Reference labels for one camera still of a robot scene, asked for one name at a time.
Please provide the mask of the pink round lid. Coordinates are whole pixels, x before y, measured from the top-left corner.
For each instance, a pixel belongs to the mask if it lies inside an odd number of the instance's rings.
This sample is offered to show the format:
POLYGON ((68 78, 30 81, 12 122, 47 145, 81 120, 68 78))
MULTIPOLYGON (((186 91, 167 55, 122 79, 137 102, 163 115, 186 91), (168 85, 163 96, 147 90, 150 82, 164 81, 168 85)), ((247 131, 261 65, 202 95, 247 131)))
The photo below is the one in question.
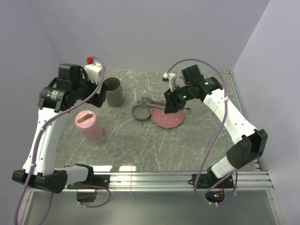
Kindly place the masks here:
POLYGON ((75 125, 80 130, 90 130, 96 124, 96 116, 91 110, 80 111, 75 117, 75 125))

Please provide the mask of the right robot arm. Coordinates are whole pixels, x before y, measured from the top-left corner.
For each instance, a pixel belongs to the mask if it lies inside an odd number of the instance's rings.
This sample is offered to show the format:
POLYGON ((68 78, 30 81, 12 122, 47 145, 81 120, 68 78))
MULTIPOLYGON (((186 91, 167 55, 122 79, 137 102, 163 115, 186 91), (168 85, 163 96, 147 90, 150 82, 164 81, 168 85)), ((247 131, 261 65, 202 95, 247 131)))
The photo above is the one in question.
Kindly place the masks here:
POLYGON ((197 65, 182 70, 182 74, 185 81, 182 87, 175 84, 176 74, 163 75, 162 80, 169 82, 170 87, 164 92, 165 113, 177 113, 187 101, 199 99, 223 123, 233 142, 226 156, 208 170, 207 183, 216 188, 223 183, 224 176, 263 155, 268 135, 264 129, 258 130, 245 119, 215 77, 204 78, 197 65))

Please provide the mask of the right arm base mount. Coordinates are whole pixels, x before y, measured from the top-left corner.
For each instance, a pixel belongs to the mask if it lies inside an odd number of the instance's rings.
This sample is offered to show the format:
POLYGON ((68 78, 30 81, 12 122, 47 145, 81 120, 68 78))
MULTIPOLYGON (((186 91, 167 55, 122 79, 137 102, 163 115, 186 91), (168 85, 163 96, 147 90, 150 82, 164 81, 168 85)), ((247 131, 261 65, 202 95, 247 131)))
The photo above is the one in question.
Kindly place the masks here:
POLYGON ((214 174, 202 173, 196 185, 196 196, 204 196, 209 204, 218 206, 226 202, 226 189, 232 189, 229 197, 232 197, 237 187, 237 181, 233 181, 233 173, 223 178, 215 178, 214 174))

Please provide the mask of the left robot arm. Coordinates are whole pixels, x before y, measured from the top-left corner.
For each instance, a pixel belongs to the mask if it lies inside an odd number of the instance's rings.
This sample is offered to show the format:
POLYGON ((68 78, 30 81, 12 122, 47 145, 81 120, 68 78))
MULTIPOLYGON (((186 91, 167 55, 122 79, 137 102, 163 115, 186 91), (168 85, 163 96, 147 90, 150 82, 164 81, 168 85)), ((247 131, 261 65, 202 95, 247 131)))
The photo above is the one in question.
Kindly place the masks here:
POLYGON ((13 172, 13 181, 56 194, 73 183, 79 183, 83 188, 94 185, 92 166, 76 164, 55 168, 54 161, 69 113, 84 103, 98 108, 104 103, 104 71, 100 62, 91 62, 84 67, 67 63, 59 65, 58 76, 39 94, 37 129, 32 147, 22 169, 13 172))

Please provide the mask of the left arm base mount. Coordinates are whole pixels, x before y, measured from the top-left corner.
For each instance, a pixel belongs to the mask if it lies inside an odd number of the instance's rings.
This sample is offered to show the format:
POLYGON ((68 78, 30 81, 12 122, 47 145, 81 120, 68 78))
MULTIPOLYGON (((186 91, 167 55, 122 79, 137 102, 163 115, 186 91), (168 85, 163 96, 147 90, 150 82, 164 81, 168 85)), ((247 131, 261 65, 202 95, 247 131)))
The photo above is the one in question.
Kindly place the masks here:
POLYGON ((77 189, 76 198, 79 203, 94 203, 98 195, 98 190, 102 188, 109 188, 110 184, 110 175, 107 174, 98 174, 94 175, 90 183, 86 182, 77 182, 74 184, 75 189, 77 189), (79 189, 92 189, 92 186, 97 188, 93 189, 92 192, 83 192, 79 189))

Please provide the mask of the metal tongs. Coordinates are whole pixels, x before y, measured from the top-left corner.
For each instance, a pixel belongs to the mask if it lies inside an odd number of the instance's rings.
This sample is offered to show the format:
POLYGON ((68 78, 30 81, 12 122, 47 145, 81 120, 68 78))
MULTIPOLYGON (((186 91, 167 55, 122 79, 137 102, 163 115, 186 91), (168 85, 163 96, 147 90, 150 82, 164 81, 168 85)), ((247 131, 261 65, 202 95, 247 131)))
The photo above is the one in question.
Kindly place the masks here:
POLYGON ((163 108, 165 108, 165 105, 166 105, 163 102, 158 102, 158 101, 155 101, 148 97, 142 97, 141 100, 137 101, 137 104, 143 105, 143 106, 146 106, 149 108, 157 108, 157 109, 163 109, 163 108))

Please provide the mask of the grey round lid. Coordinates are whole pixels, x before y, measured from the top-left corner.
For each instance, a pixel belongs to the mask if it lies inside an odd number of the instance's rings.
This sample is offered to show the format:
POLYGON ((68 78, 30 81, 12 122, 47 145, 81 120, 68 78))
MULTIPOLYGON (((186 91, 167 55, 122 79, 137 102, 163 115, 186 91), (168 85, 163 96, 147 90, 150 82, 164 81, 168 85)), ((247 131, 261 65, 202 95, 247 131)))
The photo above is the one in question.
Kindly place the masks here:
POLYGON ((132 108, 132 116, 138 121, 146 121, 150 118, 150 110, 143 105, 136 105, 132 108))

